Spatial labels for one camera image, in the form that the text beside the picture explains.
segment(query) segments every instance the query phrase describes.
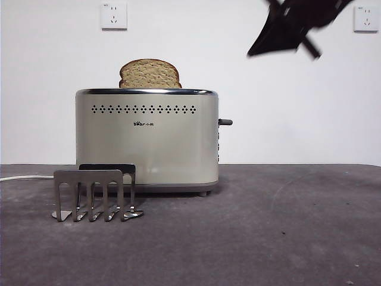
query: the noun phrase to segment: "metal bread holder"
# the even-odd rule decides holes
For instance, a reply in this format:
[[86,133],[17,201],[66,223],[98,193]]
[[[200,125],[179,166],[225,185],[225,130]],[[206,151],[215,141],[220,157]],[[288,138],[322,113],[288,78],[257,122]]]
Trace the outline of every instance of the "metal bread holder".
[[[130,209],[120,217],[124,222],[128,219],[143,215],[142,210],[135,209],[135,175],[134,164],[82,164],[79,170],[57,170],[54,172],[54,194],[56,201],[56,211],[52,216],[58,222],[63,222],[69,215],[72,215],[73,222],[80,221],[86,214],[90,222],[104,213],[105,222],[109,222],[116,213],[124,209],[123,175],[131,176],[130,187]],[[61,210],[60,185],[67,183],[71,190],[72,210]],[[95,184],[102,186],[103,211],[94,213],[94,192]],[[108,185],[117,184],[117,205],[110,209],[108,201]],[[80,212],[80,186],[86,186],[87,211]]]

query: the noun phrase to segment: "toaster foot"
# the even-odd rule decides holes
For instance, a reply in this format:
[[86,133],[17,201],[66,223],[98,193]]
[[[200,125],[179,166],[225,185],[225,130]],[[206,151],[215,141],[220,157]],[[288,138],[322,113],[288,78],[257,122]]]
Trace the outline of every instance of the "toaster foot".
[[202,198],[205,198],[207,196],[207,194],[208,194],[208,192],[206,192],[206,191],[205,192],[199,192],[198,196],[202,197]]

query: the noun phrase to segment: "toaster lever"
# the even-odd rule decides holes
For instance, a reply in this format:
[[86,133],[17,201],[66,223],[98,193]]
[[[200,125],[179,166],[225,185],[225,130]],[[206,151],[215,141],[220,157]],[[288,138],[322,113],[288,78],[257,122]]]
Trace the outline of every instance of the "toaster lever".
[[233,121],[230,119],[219,119],[218,125],[232,125]]

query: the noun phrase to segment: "brand logo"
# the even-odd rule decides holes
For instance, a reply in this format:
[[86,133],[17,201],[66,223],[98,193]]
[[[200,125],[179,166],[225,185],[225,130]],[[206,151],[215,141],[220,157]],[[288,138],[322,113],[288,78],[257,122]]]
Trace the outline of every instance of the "brand logo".
[[137,122],[134,122],[133,123],[134,126],[155,126],[152,122],[145,122],[145,123],[142,123],[140,121],[137,121]]

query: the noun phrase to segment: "toaster base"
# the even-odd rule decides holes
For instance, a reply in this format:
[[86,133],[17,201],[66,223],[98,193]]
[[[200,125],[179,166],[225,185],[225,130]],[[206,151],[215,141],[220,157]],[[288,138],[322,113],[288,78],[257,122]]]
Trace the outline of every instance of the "toaster base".
[[[203,184],[136,184],[135,191],[137,193],[171,193],[171,192],[198,192],[200,196],[204,197],[207,192],[212,191],[218,181],[203,183]],[[124,192],[129,194],[130,184],[124,184]],[[110,193],[116,193],[116,186],[110,185]],[[95,186],[95,193],[101,193],[102,187]]]

